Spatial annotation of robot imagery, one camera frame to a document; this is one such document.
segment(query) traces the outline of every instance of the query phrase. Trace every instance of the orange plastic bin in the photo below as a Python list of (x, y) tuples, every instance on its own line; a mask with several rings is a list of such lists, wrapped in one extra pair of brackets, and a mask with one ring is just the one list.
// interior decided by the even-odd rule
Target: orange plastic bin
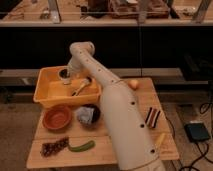
[(46, 67), (39, 72), (34, 102), (39, 102), (44, 108), (50, 108), (58, 104), (80, 106), (84, 104), (97, 103), (101, 94), (101, 85), (92, 78), (92, 83), (85, 87), (78, 96), (71, 96), (79, 88), (84, 77), (79, 76), (72, 79), (71, 84), (64, 85), (59, 78), (59, 71), (66, 66)]

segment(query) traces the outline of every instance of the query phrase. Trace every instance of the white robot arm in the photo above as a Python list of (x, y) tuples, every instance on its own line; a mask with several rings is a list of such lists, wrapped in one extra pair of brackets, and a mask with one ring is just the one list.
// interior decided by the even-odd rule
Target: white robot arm
[(165, 171), (141, 117), (133, 91), (122, 79), (92, 57), (95, 48), (91, 42), (73, 43), (70, 52), (70, 74), (85, 67), (103, 87), (100, 109), (119, 168), (132, 171)]

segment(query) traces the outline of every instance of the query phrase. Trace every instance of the terracotta bowl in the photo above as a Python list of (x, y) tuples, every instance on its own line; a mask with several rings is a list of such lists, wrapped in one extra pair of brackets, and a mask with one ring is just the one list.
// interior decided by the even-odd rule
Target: terracotta bowl
[(71, 109), (67, 105), (56, 105), (44, 114), (43, 126), (49, 130), (59, 130), (71, 121)]

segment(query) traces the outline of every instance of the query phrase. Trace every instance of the small bowl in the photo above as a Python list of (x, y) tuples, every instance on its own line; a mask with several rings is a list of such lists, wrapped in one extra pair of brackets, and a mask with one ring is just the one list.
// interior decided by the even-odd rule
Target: small bowl
[(58, 75), (64, 85), (68, 85), (71, 83), (71, 77), (70, 74), (68, 74), (68, 70), (66, 68), (60, 70)]
[(71, 121), (71, 109), (67, 105), (56, 105), (50, 108), (43, 118), (43, 126), (49, 130), (59, 130)]

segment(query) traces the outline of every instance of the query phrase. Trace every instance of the green chili pepper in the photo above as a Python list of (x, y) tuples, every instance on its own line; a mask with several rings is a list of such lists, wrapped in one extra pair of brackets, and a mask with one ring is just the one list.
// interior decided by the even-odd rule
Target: green chili pepper
[(89, 150), (91, 148), (93, 148), (95, 146), (95, 142), (93, 140), (88, 141), (87, 143), (81, 145), (81, 146), (77, 146), (77, 147), (71, 147), (70, 144), (68, 144), (68, 149), (72, 152), (82, 152), (82, 151), (86, 151)]

